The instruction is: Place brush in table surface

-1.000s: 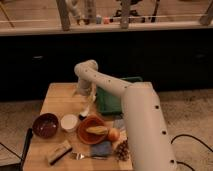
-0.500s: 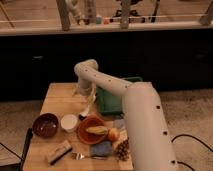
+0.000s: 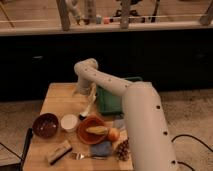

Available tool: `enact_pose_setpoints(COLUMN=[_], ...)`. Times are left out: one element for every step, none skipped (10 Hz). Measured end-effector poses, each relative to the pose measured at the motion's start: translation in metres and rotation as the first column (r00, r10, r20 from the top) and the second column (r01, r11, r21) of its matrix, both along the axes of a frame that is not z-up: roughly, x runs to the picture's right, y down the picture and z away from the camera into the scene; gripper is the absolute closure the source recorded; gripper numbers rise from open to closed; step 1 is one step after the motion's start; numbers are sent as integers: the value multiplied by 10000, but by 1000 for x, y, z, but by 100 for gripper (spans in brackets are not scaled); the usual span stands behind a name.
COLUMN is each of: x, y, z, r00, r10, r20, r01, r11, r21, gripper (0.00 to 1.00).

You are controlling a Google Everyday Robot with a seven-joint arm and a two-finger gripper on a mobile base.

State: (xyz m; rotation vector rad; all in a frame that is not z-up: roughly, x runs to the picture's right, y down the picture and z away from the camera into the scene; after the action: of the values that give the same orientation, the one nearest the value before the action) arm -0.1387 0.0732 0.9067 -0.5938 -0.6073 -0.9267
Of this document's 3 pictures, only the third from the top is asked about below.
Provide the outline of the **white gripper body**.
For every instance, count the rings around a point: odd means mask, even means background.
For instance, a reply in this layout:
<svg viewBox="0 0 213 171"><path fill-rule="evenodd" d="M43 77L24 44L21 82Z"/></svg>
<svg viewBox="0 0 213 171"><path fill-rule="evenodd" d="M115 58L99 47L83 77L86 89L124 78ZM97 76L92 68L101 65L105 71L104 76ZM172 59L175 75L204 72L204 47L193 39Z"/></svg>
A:
<svg viewBox="0 0 213 171"><path fill-rule="evenodd" d="M75 88L75 92L85 96L93 96L95 94L95 85L91 81L79 79Z"/></svg>

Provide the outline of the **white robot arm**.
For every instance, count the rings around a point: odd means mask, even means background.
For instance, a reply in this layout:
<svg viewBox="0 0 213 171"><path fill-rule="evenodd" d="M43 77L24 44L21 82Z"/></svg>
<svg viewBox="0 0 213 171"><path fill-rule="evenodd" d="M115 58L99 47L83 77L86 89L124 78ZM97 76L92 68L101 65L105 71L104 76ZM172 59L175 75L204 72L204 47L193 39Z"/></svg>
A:
<svg viewBox="0 0 213 171"><path fill-rule="evenodd" d="M101 72L94 58L76 63L74 72L78 93L89 94L95 83L121 97L134 171L180 171L161 99L151 83Z"/></svg>

